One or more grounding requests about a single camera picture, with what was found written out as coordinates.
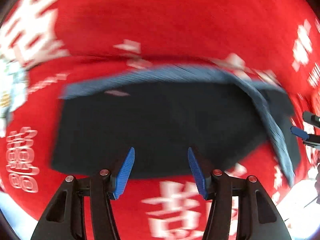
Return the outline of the black pants blue waistband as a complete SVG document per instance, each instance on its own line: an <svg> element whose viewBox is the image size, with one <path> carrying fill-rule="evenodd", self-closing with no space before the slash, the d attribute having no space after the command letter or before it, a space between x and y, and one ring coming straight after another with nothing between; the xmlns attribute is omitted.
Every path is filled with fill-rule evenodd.
<svg viewBox="0 0 320 240"><path fill-rule="evenodd" d="M166 66L67 85L51 166L91 176L130 148L133 178L188 174L196 147L227 170L269 142L293 185L293 105L278 85L204 67Z"/></svg>

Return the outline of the light floral patterned cloth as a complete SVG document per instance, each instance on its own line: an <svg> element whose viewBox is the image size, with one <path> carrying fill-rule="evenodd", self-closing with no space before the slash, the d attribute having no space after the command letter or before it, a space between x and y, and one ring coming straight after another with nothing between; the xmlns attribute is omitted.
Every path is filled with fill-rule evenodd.
<svg viewBox="0 0 320 240"><path fill-rule="evenodd" d="M1 138L13 120L13 112L27 100L27 72L18 61L1 55Z"/></svg>

